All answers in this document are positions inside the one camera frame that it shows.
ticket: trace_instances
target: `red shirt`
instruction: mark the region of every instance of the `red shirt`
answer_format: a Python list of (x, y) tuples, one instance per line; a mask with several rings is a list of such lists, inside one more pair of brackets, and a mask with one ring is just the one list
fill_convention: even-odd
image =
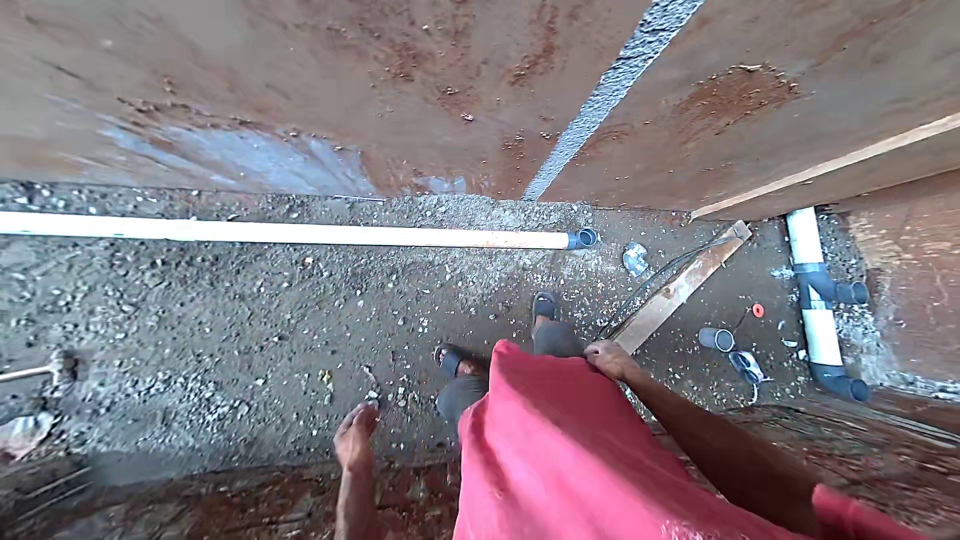
[[(498, 342), (490, 392), (459, 431), (454, 538), (803, 538), (696, 485), (619, 387), (582, 358)], [(921, 538), (824, 486), (814, 505), (847, 538)]]

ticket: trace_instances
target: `black sandal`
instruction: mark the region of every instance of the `black sandal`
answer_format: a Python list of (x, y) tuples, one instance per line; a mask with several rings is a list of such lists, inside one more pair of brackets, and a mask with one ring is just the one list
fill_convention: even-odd
[(451, 379), (456, 379), (460, 362), (464, 360), (476, 361), (476, 358), (463, 347), (452, 343), (441, 343), (433, 350), (433, 360), (437, 362), (444, 373), (450, 375)]
[(557, 298), (552, 292), (541, 291), (534, 295), (534, 302), (531, 306), (530, 324), (537, 323), (537, 317), (543, 316), (551, 321), (557, 320)]

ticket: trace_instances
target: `dirt floor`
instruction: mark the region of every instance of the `dirt floor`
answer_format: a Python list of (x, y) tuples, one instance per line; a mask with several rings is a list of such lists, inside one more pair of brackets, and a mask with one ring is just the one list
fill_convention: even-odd
[[(339, 419), (374, 394), (379, 455), (445, 459), (456, 450), (433, 405), (445, 383), (431, 360), (438, 343), (530, 347), (539, 290), (562, 292), (563, 318), (591, 340), (642, 281), (621, 263), (627, 242), (646, 246), (656, 269), (726, 227), (474, 196), (384, 202), (69, 184), (0, 184), (0, 210), (600, 233), (583, 252), (0, 237), (0, 368), (43, 364), (56, 349), (80, 361), (62, 398), (41, 397), (44, 378), (4, 383), (0, 421), (54, 412), (35, 455), (86, 454), (104, 483), (326, 462)], [(745, 405), (754, 389), (697, 344), (697, 330), (733, 329), (754, 302), (766, 314), (747, 315), (736, 338), (773, 379), (758, 402), (812, 391), (783, 225), (752, 228), (637, 352), (655, 377), (710, 409)]]

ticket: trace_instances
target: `foot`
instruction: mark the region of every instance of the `foot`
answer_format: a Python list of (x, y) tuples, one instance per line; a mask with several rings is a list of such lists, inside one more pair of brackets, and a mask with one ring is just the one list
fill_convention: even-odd
[(557, 319), (556, 297), (549, 292), (538, 292), (534, 295), (532, 311), (533, 321), (530, 331), (531, 338), (537, 335), (537, 330), (540, 328), (541, 324), (546, 321), (554, 321)]
[(438, 345), (433, 352), (433, 359), (448, 375), (454, 378), (462, 375), (476, 375), (482, 377), (487, 371), (483, 364), (472, 356), (466, 349), (444, 343)]

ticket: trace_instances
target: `cable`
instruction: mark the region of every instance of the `cable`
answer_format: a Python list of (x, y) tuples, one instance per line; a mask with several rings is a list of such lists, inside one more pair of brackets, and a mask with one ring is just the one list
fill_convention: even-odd
[[(728, 236), (728, 237), (726, 237), (726, 238), (721, 238), (721, 239), (719, 239), (719, 240), (714, 240), (714, 241), (712, 241), (712, 242), (710, 242), (710, 243), (708, 243), (708, 244), (704, 244), (703, 246), (700, 246), (699, 248), (697, 248), (697, 249), (695, 249), (695, 250), (693, 250), (693, 251), (688, 251), (688, 252), (686, 252), (686, 253), (684, 253), (684, 254), (676, 257), (676, 258), (672, 258), (670, 261), (668, 261), (666, 264), (664, 264), (664, 265), (660, 268), (660, 270), (658, 270), (657, 272), (655, 272), (653, 276), (650, 276), (649, 278), (647, 278), (643, 283), (640, 284), (639, 287), (636, 288), (636, 291), (634, 292), (634, 294), (631, 295), (630, 298), (628, 298), (627, 300), (625, 300), (625, 301), (623, 302), (623, 304), (620, 305), (620, 308), (617, 309), (616, 314), (615, 314), (615, 315), (607, 322), (607, 324), (604, 325), (604, 327), (603, 327), (602, 329), (600, 329), (600, 331), (593, 337), (593, 341), (596, 341), (596, 340), (600, 339), (600, 336), (603, 335), (605, 331), (607, 331), (607, 329), (610, 327), (610, 324), (611, 324), (613, 321), (619, 320), (620, 316), (623, 314), (624, 308), (626, 308), (633, 300), (636, 300), (636, 297), (639, 296), (639, 294), (640, 294), (641, 292), (643, 292), (648, 286), (650, 286), (650, 284), (653, 283), (656, 278), (660, 277), (661, 275), (663, 275), (665, 272), (667, 272), (668, 270), (670, 270), (670, 269), (673, 268), (674, 266), (676, 266), (676, 265), (678, 265), (678, 264), (680, 264), (680, 263), (682, 263), (682, 262), (683, 262), (683, 263), (686, 263), (686, 262), (689, 261), (691, 258), (697, 256), (698, 254), (703, 253), (704, 251), (706, 251), (706, 250), (708, 250), (708, 249), (715, 248), (715, 247), (717, 247), (717, 246), (726, 244), (727, 242), (733, 241), (733, 240), (735, 240), (735, 239), (746, 240), (746, 238), (740, 238), (740, 237), (737, 236), (737, 235)], [(621, 323), (617, 324), (617, 326), (616, 326), (615, 328), (618, 328), (621, 324), (623, 324), (623, 323), (621, 322)]]

